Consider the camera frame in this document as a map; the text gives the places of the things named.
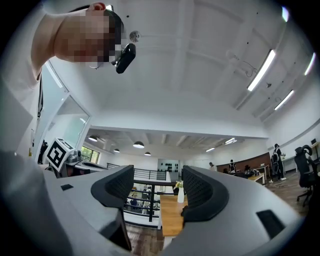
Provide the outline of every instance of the black office chair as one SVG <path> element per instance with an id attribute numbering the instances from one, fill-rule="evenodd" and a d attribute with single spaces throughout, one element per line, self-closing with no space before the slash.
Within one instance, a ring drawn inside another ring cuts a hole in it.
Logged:
<path id="1" fill-rule="evenodd" d="M 313 190 L 315 190 L 315 187 L 319 182 L 319 177 L 317 174 L 317 167 L 310 157 L 312 155 L 312 149 L 308 145 L 304 145 L 303 147 L 296 148 L 295 153 L 296 156 L 294 157 L 294 161 L 300 172 L 299 185 L 302 188 L 307 188 L 307 191 L 299 195 L 296 198 L 296 201 L 299 202 L 300 197 L 306 196 L 302 205 L 305 207 L 306 202 L 308 202 L 309 197 L 313 194 Z"/>

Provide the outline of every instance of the wooden floor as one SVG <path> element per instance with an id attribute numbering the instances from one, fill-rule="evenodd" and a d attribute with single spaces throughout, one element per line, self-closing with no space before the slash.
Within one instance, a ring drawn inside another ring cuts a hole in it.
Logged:
<path id="1" fill-rule="evenodd" d="M 299 186 L 299 173 L 290 171 L 285 174 L 286 180 L 275 181 L 265 187 L 274 192 L 277 196 L 287 202 L 299 214 L 305 216 L 308 212 L 308 206 L 302 207 L 304 197 L 297 202 L 297 196 L 306 189 Z M 147 228 L 133 225 L 126 225 L 127 233 L 132 245 L 132 253 L 136 256 L 155 256 L 163 248 L 164 237 L 162 230 L 156 228 Z"/>

